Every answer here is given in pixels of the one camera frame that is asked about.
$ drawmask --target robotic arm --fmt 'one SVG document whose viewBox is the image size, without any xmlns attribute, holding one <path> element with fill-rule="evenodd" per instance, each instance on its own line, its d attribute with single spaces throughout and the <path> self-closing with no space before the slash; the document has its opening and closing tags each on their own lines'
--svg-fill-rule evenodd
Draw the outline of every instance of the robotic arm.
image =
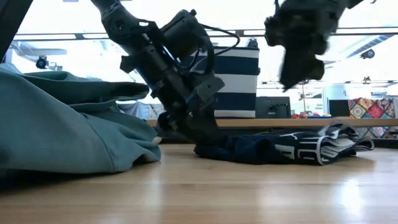
<svg viewBox="0 0 398 224">
<path fill-rule="evenodd" d="M 271 47 L 281 45 L 285 57 L 280 72 L 284 90 L 305 80 L 321 80 L 325 64 L 316 55 L 328 48 L 331 33 L 345 9 L 352 9 L 363 0 L 285 0 L 275 1 L 275 15 L 264 22 L 265 38 Z"/>
<path fill-rule="evenodd" d="M 122 57 L 120 69 L 136 69 L 158 97 L 166 112 L 158 125 L 174 130 L 196 143 L 221 139 L 214 117 L 214 94 L 224 82 L 213 73 L 214 48 L 195 11 L 180 11 L 168 24 L 158 28 L 155 22 L 131 15 L 119 0 L 91 0 L 101 13 L 109 38 L 129 56 Z M 199 50 L 207 51 L 203 73 L 182 67 L 184 60 Z"/>
</svg>

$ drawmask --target table surface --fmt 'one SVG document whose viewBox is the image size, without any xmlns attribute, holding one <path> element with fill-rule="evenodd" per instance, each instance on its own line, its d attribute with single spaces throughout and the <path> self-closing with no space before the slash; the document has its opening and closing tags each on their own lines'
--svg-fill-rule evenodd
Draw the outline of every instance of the table surface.
<svg viewBox="0 0 398 224">
<path fill-rule="evenodd" d="M 96 177 L 4 173 L 1 223 L 398 223 L 398 151 L 328 166 L 251 166 L 162 146 L 161 162 Z"/>
<path fill-rule="evenodd" d="M 267 127 L 322 127 L 333 121 L 342 121 L 355 127 L 391 127 L 398 126 L 398 119 L 353 119 L 353 118 L 331 118 L 331 119 L 217 119 L 220 127 L 226 128 L 267 128 Z M 155 126 L 156 120 L 147 120 Z"/>
</svg>

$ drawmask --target wooden shelf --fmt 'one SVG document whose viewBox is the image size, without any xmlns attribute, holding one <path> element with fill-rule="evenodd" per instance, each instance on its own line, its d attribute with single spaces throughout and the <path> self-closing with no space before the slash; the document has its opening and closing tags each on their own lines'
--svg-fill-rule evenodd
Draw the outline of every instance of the wooden shelf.
<svg viewBox="0 0 398 224">
<path fill-rule="evenodd" d="M 304 128 L 326 126 L 333 121 L 342 121 L 354 127 L 387 127 L 398 126 L 398 119 L 218 119 L 218 126 L 222 128 Z M 156 125 L 156 120 L 147 120 L 151 126 Z"/>
</svg>

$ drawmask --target wooden table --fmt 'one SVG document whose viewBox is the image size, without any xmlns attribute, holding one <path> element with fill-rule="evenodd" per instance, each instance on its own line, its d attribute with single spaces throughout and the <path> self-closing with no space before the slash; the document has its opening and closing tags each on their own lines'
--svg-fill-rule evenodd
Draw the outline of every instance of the wooden table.
<svg viewBox="0 0 398 224">
<path fill-rule="evenodd" d="M 162 162 L 117 175 L 4 176 L 0 223 L 398 223 L 397 151 L 319 167 L 212 161 L 192 149 L 164 146 Z"/>
<path fill-rule="evenodd" d="M 218 119 L 218 126 L 222 128 L 306 128 L 321 127 L 333 121 L 342 121 L 354 127 L 388 127 L 398 126 L 398 119 Z M 148 120 L 155 126 L 156 120 Z"/>
</svg>

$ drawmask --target green cloth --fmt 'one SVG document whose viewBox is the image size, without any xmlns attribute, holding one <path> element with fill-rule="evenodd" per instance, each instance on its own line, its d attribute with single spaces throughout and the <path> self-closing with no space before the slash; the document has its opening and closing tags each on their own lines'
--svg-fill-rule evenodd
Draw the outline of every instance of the green cloth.
<svg viewBox="0 0 398 224">
<path fill-rule="evenodd" d="M 159 161 L 156 131 L 114 106 L 148 92 L 138 83 L 0 67 L 0 169 L 88 174 Z"/>
</svg>

